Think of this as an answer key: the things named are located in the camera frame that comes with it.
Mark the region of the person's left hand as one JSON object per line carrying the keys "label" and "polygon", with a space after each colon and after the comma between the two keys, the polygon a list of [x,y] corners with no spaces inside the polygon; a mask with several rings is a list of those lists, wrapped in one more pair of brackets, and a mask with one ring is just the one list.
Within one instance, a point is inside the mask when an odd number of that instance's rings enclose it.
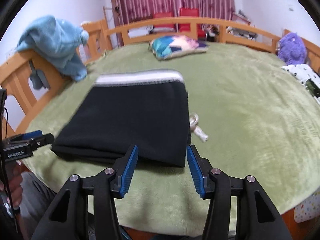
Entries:
{"label": "person's left hand", "polygon": [[11,192],[11,198],[14,208],[18,207],[22,201],[22,193],[23,189],[21,187],[21,183],[23,181],[22,178],[22,170],[21,163],[18,161],[15,163],[15,166],[11,169],[12,178],[9,180],[9,188]]}

